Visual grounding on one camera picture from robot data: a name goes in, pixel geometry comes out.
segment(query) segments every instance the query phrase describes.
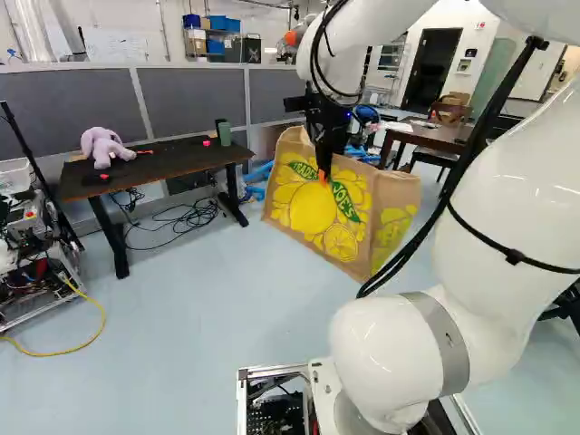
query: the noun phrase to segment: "stuffed animal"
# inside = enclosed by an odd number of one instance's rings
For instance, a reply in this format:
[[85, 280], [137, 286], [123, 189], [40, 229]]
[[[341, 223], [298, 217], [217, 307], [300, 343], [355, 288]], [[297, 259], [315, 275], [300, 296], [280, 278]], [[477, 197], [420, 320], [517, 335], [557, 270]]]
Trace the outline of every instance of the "stuffed animal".
[[87, 159], [94, 157], [95, 169], [107, 169], [111, 166], [111, 158], [119, 157], [125, 161], [137, 157], [135, 151], [122, 146], [121, 138], [112, 130], [103, 127], [88, 129], [81, 136], [81, 150]]

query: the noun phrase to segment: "gray band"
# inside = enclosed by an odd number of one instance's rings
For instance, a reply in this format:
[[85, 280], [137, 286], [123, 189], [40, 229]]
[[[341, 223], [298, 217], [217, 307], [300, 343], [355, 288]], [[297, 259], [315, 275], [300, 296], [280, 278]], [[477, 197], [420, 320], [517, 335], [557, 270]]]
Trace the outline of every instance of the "gray band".
[[440, 396], [465, 390], [469, 382], [469, 354], [459, 328], [447, 310], [425, 293], [403, 293], [415, 305], [433, 332], [443, 364]]

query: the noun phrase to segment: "blue bin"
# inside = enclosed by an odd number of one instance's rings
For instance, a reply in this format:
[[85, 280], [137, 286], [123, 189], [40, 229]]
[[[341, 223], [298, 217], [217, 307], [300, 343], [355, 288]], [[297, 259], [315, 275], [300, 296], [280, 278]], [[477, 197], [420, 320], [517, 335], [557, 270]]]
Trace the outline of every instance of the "blue bin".
[[199, 29], [201, 27], [201, 18], [197, 14], [183, 15], [184, 29]]
[[208, 39], [208, 53], [226, 54], [226, 46], [221, 41]]
[[215, 30], [227, 30], [227, 18], [225, 15], [210, 15], [211, 28]]
[[227, 19], [227, 29], [229, 32], [240, 33], [242, 31], [242, 22], [232, 18]]

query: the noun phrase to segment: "paper bag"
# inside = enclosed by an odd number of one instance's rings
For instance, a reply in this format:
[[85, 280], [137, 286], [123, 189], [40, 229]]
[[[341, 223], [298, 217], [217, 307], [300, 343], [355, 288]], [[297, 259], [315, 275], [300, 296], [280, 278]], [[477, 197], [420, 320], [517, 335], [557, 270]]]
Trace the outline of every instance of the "paper bag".
[[418, 177], [334, 155], [322, 183], [303, 127], [276, 145], [262, 219], [364, 282], [401, 243], [421, 203]]

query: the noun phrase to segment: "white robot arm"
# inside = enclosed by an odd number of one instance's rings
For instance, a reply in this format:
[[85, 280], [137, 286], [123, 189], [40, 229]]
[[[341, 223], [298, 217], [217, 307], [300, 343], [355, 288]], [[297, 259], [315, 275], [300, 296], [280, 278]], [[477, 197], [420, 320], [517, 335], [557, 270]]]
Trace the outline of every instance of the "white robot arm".
[[[335, 57], [320, 44], [327, 79], [356, 92], [363, 68], [353, 66], [362, 65], [365, 47], [395, 39], [433, 3], [350, 1], [327, 27]], [[580, 44], [576, 0], [481, 3], [522, 30]], [[305, 80], [312, 79], [310, 51], [321, 20], [298, 53]], [[539, 315], [580, 275], [578, 113], [574, 80], [471, 163], [434, 234], [440, 285], [358, 299], [336, 314], [330, 341], [341, 397], [376, 430], [404, 433], [428, 401], [509, 371]], [[506, 255], [476, 233], [514, 251]], [[529, 261], [518, 261], [519, 253]]]

